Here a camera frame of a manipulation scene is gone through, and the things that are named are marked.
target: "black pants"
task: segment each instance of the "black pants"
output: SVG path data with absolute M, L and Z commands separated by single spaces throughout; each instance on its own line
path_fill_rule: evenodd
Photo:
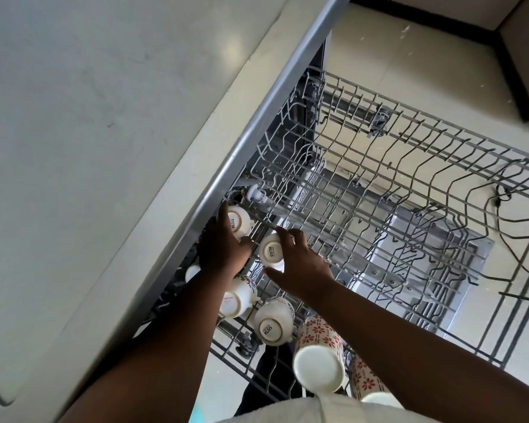
M 296 381 L 292 368 L 292 357 L 293 351 L 291 344 L 284 344 L 278 348 L 272 346 L 266 346 L 265 352 L 261 357 L 261 360 L 257 364 L 256 374 L 261 377 L 254 375 L 253 383 L 261 386 L 266 390 L 268 376 L 270 375 L 270 384 L 276 386 L 281 390 L 288 398 L 301 398 L 302 397 L 302 386 Z M 276 358 L 288 366 L 276 362 Z M 285 396 L 279 394 L 279 392 L 273 387 L 269 387 L 268 392 L 277 400 L 286 399 Z M 256 409 L 266 407 L 267 405 L 273 404 L 273 401 L 269 396 L 262 393 L 252 383 L 249 383 L 245 392 L 243 392 L 243 398 L 241 404 L 237 409 L 235 416 L 250 413 Z

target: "person's left arm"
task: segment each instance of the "person's left arm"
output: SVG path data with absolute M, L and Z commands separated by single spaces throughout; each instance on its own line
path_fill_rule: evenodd
M 68 422 L 186 423 L 204 374 L 224 293 L 251 253 L 237 241 L 223 204 L 198 245 L 202 270 L 173 308 L 140 335 L 138 344 L 92 384 L 61 419 Z

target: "lower dishwasher rack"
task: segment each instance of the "lower dishwasher rack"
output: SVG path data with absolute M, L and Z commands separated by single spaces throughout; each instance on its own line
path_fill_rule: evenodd
M 285 296 L 295 337 L 312 312 L 264 276 L 256 249 L 275 226 L 301 228 L 351 290 L 505 368 L 529 319 L 529 154 L 310 67 L 225 198 L 255 221 L 242 274 L 262 300 L 218 320 L 211 352 L 271 399 L 289 398 L 271 375 L 292 363 L 277 348 L 272 369 L 256 371 L 263 347 L 252 316 Z M 513 201 L 506 216 L 497 199 Z M 150 318 L 195 258 L 193 247 Z

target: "upper dishwasher rack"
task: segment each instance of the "upper dishwasher rack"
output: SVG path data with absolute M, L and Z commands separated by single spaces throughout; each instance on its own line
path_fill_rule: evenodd
M 524 210 L 497 216 L 495 192 Z M 325 71 L 304 73 L 226 199 L 257 222 L 243 273 L 263 300 L 285 295 L 256 254 L 282 225 L 301 228 L 348 288 L 501 368 L 529 319 L 529 154 Z M 474 291 L 493 297 L 485 321 L 472 316 Z M 287 298 L 297 326 L 310 309 Z M 270 375 L 255 373 L 251 317 L 259 307 L 219 320 L 212 353 L 271 398 L 285 398 Z M 277 364 L 291 367 L 278 355 Z

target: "black baseboard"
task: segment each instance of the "black baseboard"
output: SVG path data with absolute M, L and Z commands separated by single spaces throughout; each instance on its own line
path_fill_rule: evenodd
M 529 94 L 499 31 L 487 30 L 480 26 L 425 12 L 424 10 L 390 0 L 351 0 L 351 3 L 415 22 L 416 24 L 429 26 L 476 43 L 492 46 L 520 116 L 524 122 L 529 121 Z

